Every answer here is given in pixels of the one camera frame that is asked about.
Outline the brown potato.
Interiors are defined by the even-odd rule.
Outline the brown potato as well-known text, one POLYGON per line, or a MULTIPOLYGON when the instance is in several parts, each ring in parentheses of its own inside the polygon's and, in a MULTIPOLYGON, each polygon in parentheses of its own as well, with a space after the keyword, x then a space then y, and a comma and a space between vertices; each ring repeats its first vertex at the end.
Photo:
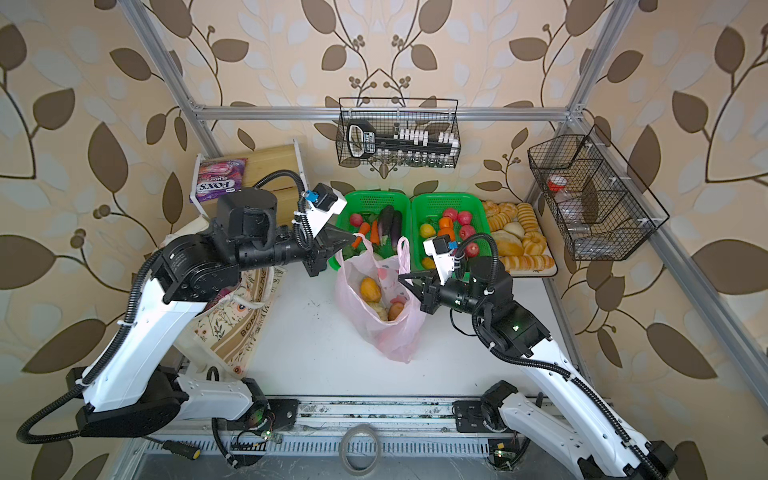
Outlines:
POLYGON ((403 302, 393 302, 388 310, 388 320, 390 322, 396 321, 405 307, 403 302))

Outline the pink plastic grocery bag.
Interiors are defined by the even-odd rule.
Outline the pink plastic grocery bag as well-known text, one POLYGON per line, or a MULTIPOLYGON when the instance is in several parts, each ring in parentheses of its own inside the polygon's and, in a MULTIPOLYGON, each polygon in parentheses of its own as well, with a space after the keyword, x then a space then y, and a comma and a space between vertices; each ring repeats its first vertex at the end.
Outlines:
POLYGON ((408 363, 426 321, 420 301, 398 282, 399 274, 411 272, 409 241, 400 238, 397 255, 387 259, 378 258, 368 240, 362 245, 362 252, 348 260, 336 254, 336 305, 363 340, 386 358, 408 363), (390 322, 388 310, 393 302, 403 302, 405 307, 397 320, 390 322))

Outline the cream canvas tote bag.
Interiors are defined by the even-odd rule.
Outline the cream canvas tote bag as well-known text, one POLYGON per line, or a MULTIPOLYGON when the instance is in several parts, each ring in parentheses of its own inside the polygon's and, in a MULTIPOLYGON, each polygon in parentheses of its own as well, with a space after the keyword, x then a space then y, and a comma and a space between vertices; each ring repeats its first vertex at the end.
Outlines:
POLYGON ((243 272, 190 321, 173 346, 195 373, 214 367, 223 377, 246 375, 285 273, 282 267, 243 272))

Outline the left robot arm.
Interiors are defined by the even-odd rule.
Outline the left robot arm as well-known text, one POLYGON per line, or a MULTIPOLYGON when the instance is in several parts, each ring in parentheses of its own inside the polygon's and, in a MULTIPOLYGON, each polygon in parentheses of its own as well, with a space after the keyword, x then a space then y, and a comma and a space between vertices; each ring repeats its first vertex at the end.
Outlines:
POLYGON ((74 370, 68 391, 18 429, 24 444, 77 437, 147 437, 175 420, 219 419, 249 426, 266 406, 257 383, 197 379, 161 362, 187 325, 244 272, 299 262, 310 276, 354 242, 331 224, 343 194, 295 179, 297 208, 279 225, 277 200, 260 180, 220 198, 207 226, 179 234, 140 267, 115 336, 89 367, 74 370))

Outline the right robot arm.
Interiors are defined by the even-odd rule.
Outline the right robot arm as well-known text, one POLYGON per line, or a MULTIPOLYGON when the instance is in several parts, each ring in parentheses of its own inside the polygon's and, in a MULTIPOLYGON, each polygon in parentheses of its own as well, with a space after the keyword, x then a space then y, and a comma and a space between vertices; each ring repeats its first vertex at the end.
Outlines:
POLYGON ((487 429, 512 430, 544 449, 578 479, 666 479, 678 457, 621 418, 568 360, 545 325, 514 298, 513 279, 493 237, 458 243, 447 235, 424 240, 435 266, 399 282, 423 312, 440 307, 471 318, 473 335, 497 359, 521 368, 559 410, 554 417, 506 381, 481 398, 487 429))

